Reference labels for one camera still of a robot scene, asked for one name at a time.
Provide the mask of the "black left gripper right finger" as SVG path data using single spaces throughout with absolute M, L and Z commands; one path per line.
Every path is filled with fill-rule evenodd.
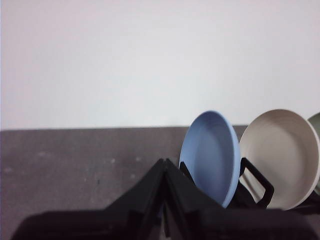
M 224 208 L 165 160 L 165 210 L 173 240 L 318 240 L 299 213 L 277 209 Z

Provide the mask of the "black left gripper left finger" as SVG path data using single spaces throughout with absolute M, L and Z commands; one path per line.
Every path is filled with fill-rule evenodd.
M 131 189 L 103 209 L 47 211 L 26 217 L 14 240 L 146 240 L 161 222 L 166 162 L 159 159 Z

